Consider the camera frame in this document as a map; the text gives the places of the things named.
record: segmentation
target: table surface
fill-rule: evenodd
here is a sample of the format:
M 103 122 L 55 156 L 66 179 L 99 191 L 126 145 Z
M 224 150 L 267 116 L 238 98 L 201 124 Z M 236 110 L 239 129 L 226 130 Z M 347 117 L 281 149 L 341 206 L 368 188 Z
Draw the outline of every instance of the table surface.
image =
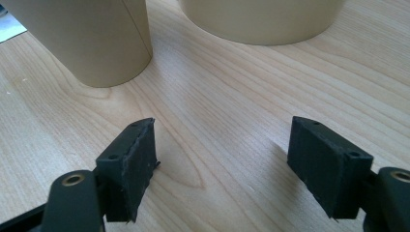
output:
M 410 169 L 410 2 L 347 1 L 302 43 L 204 32 L 176 0 L 148 0 L 154 58 L 134 80 L 79 83 L 30 33 L 0 43 L 0 222 L 47 198 L 131 122 L 156 118 L 161 166 L 136 224 L 108 231 L 361 231 L 328 219 L 286 164 L 292 116 Z

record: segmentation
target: paper sheet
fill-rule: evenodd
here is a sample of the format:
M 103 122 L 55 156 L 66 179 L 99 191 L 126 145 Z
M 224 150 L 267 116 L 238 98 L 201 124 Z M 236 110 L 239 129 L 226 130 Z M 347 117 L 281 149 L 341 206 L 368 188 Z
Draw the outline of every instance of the paper sheet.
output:
M 0 16 L 0 43 L 27 31 L 12 14 Z

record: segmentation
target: cardboard cylinder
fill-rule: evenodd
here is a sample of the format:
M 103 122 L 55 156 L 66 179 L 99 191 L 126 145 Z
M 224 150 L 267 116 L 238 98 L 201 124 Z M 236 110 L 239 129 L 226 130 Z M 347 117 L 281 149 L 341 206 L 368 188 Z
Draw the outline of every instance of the cardboard cylinder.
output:
M 179 0 L 202 29 L 245 44 L 292 44 L 310 39 L 335 20 L 345 0 Z
M 145 0 L 1 3 L 86 85 L 127 82 L 152 58 Z

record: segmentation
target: brown paper cup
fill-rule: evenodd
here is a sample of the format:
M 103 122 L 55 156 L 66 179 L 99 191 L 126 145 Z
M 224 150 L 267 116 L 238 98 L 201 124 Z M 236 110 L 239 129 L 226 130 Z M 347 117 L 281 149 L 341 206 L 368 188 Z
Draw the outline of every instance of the brown paper cup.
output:
M 127 82 L 152 58 L 145 0 L 4 0 L 2 4 L 86 85 Z
M 335 20 L 345 0 L 179 0 L 187 17 L 219 37 L 245 44 L 292 44 Z

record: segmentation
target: black plastic part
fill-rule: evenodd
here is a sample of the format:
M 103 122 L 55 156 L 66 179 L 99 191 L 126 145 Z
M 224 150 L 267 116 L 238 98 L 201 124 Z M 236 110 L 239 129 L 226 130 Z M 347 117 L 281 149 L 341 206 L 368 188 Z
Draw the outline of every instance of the black plastic part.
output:
M 97 158 L 99 179 L 107 183 L 107 221 L 135 221 L 137 209 L 158 165 L 154 119 L 128 127 Z
M 410 231 L 410 172 L 384 167 L 379 171 L 376 188 L 389 231 Z
M 18 217 L 8 220 L 0 225 L 1 232 L 35 232 L 39 231 L 42 224 L 45 204 L 34 208 Z
M 330 218 L 356 218 L 372 161 L 324 125 L 293 117 L 287 163 Z
M 104 231 L 93 172 L 70 172 L 52 184 L 44 209 L 42 232 L 56 231 Z

